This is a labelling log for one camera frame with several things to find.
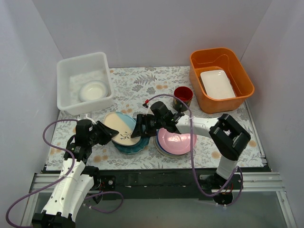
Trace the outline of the cream blue leaf plate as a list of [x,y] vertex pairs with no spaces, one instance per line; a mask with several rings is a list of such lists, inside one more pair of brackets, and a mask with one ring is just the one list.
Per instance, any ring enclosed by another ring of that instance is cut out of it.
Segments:
[[104,117],[104,125],[118,131],[112,141],[123,146],[133,146],[140,141],[140,137],[131,138],[136,121],[127,114],[110,112]]

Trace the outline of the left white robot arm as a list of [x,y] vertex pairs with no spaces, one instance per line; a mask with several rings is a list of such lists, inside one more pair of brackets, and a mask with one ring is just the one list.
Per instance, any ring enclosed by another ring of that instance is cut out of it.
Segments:
[[90,190],[100,187],[99,169],[87,166],[92,147],[108,144],[118,135],[97,121],[89,119],[76,123],[76,133],[67,141],[59,181],[48,202],[40,213],[35,213],[32,225],[35,228],[74,228],[77,213]]

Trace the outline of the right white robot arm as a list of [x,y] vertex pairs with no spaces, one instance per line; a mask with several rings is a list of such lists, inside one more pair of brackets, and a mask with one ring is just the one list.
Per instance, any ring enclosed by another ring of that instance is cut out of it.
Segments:
[[132,138],[156,136],[164,128],[170,133],[192,133],[211,138],[221,158],[215,173],[215,184],[225,189],[232,183],[231,174],[236,170],[241,153],[251,140],[250,134],[229,114],[218,118],[199,118],[183,112],[170,111],[158,101],[151,105],[151,114],[138,114]]

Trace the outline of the teal scalloped plate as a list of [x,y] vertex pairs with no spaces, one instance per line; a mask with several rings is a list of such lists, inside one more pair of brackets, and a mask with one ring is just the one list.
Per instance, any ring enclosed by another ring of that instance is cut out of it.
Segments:
[[124,145],[120,145],[117,144],[115,142],[113,142],[115,148],[124,154],[136,154],[140,151],[142,151],[148,144],[150,141],[150,137],[142,137],[138,143],[136,143],[135,145],[131,145],[131,146],[124,146]]

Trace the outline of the white deep round plate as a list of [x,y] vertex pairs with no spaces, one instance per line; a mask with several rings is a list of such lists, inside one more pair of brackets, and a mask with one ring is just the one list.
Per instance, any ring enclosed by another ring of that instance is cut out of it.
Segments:
[[85,83],[79,90],[79,99],[82,102],[105,98],[108,95],[108,86],[101,80]]

